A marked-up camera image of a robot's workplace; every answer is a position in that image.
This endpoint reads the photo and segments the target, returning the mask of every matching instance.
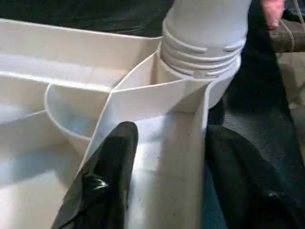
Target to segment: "plastic compartment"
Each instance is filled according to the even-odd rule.
[[[203,97],[186,106],[187,88],[181,80],[114,91],[98,122],[83,163],[119,122],[139,128],[129,229],[200,228]]]
[[[44,110],[47,84],[0,74],[0,124]]]
[[[160,39],[0,19],[0,71],[110,90]]]
[[[108,94],[53,84],[46,91],[45,107],[49,118],[82,155],[90,142]]]
[[[45,111],[0,125],[0,228],[50,228],[82,157]]]

